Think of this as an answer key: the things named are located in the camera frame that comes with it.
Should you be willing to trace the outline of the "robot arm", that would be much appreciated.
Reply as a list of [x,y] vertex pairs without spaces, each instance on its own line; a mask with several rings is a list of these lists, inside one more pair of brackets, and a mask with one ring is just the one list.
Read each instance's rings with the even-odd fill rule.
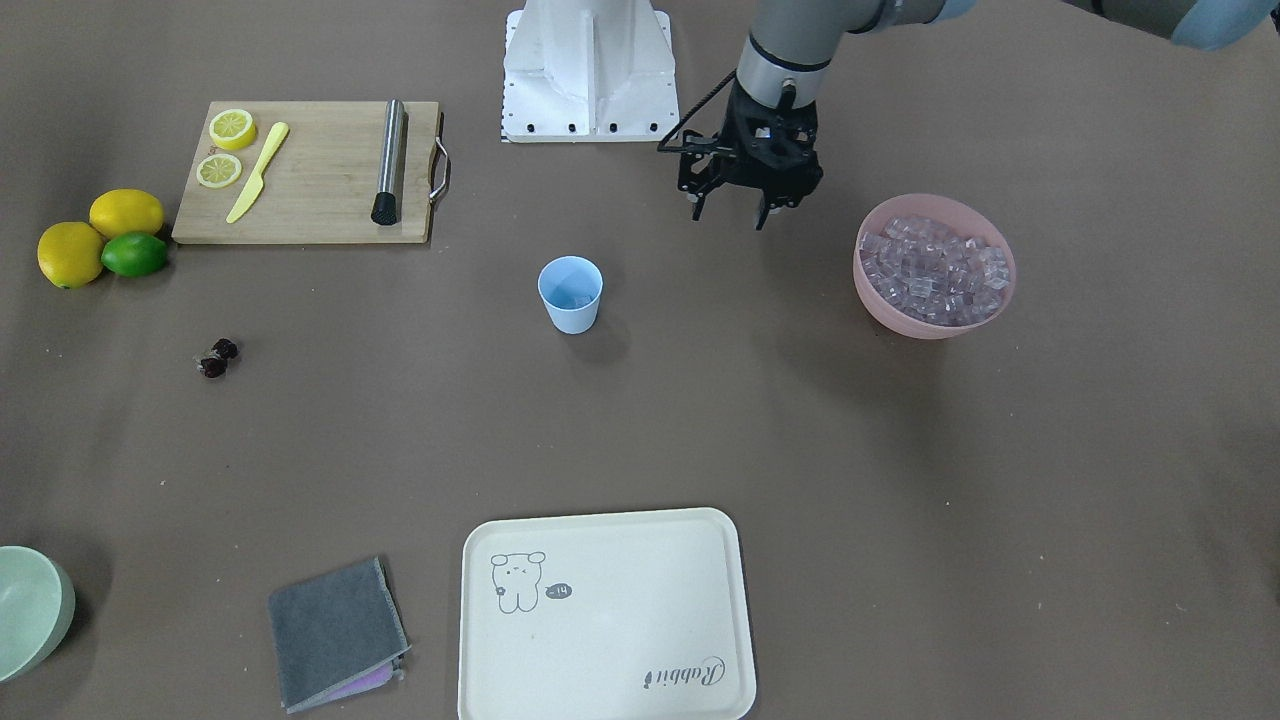
[[[713,135],[678,120],[659,142],[680,158],[677,186],[700,219],[707,199],[731,184],[756,190],[755,225],[796,208],[820,183],[815,151],[817,97],[841,41],[904,26],[934,26],[972,9],[969,1],[762,1],[737,65],[719,83],[728,90],[724,119]],[[1089,15],[1213,51],[1238,42],[1266,20],[1275,1],[1078,1]]]

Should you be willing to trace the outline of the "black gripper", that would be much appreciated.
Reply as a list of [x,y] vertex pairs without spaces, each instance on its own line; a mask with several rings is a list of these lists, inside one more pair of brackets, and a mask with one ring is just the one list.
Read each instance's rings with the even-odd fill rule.
[[[731,88],[719,131],[704,136],[685,129],[721,90]],[[713,191],[732,184],[762,192],[755,231],[783,208],[796,208],[819,184],[823,170],[814,149],[817,105],[801,106],[797,83],[785,79],[780,105],[768,108],[751,97],[735,78],[723,78],[658,142],[659,152],[680,155],[677,188],[692,205],[699,222]]]

